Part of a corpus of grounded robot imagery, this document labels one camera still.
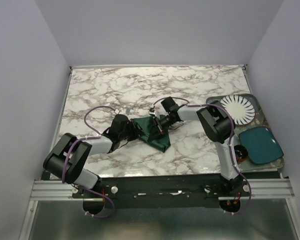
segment table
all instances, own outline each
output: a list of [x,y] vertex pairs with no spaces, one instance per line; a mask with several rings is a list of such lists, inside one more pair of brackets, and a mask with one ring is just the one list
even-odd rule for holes
[[[152,103],[162,97],[180,97],[191,104],[204,104],[212,96],[244,93],[250,91],[238,65],[74,69],[59,137],[65,133],[78,137],[95,136],[83,118],[89,109],[98,105],[121,111],[130,108],[129,116],[138,118],[147,116]],[[97,109],[87,121],[104,131],[114,115],[109,109]],[[187,121],[178,130],[170,131],[169,136],[171,147],[165,153],[135,140],[111,154],[90,156],[84,167],[101,177],[220,172],[215,145],[206,137],[200,122]]]

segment dark green towel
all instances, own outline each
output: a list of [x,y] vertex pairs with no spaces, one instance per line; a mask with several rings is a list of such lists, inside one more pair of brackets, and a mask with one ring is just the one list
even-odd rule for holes
[[163,153],[171,146],[168,129],[163,130],[163,135],[160,138],[157,138],[153,141],[149,141],[149,136],[151,134],[156,134],[157,130],[153,124],[151,116],[134,118],[134,122],[143,132],[143,135],[139,137],[140,140],[144,141],[146,144],[162,151]]

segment gray wall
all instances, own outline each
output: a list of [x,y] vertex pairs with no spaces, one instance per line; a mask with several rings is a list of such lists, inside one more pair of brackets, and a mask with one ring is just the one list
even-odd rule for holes
[[283,0],[35,0],[72,66],[247,64]]
[[248,65],[258,97],[285,154],[300,214],[300,0],[285,0]]
[[33,0],[0,0],[0,240],[18,239],[69,67]]

